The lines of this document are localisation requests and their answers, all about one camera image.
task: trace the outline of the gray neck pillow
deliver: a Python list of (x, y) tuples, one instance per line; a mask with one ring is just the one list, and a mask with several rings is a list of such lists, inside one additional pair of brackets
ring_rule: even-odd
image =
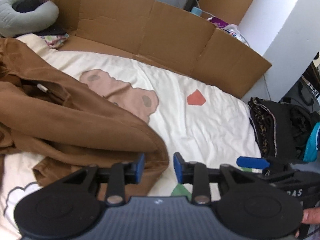
[(45, 2), (34, 11), (16, 12), (17, 6), (25, 0), (0, 0), (0, 34), (15, 37), (18, 34), (42, 31), (54, 24), (59, 15), (58, 7), (51, 1)]

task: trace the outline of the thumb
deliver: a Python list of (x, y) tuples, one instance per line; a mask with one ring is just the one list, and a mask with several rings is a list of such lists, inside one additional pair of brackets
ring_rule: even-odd
[(303, 211), (303, 224), (320, 224), (320, 208), (309, 208)]

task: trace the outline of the bed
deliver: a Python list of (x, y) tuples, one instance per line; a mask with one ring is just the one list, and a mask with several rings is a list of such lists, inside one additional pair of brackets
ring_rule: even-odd
[[(133, 59), (50, 49), (34, 34), (18, 39), (50, 65), (101, 96), (106, 90), (125, 91), (107, 100), (147, 122), (165, 141), (171, 160), (149, 192), (151, 196), (188, 195), (191, 191), (191, 185), (177, 184), (172, 164), (175, 152), (186, 161), (202, 162), (211, 168), (222, 163), (236, 166), (239, 156), (261, 156), (248, 107), (217, 87)], [(27, 152), (6, 156), (0, 192), (1, 239), (19, 239), (13, 210), (21, 198), (39, 189), (32, 167), (42, 158)], [(212, 199), (219, 199), (216, 185), (211, 185), (211, 190)]]

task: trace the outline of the clothing tag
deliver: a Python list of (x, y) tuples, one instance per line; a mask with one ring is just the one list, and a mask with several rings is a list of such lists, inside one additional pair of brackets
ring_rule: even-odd
[(39, 88), (42, 92), (45, 92), (45, 93), (47, 93), (47, 91), (48, 91), (48, 89), (44, 85), (41, 85), (41, 84), (37, 84), (37, 88)]

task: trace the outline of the red shape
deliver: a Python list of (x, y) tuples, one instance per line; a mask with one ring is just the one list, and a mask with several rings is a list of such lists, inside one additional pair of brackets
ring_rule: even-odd
[(199, 90), (194, 91), (187, 97), (188, 105), (202, 106), (205, 102), (206, 100)]

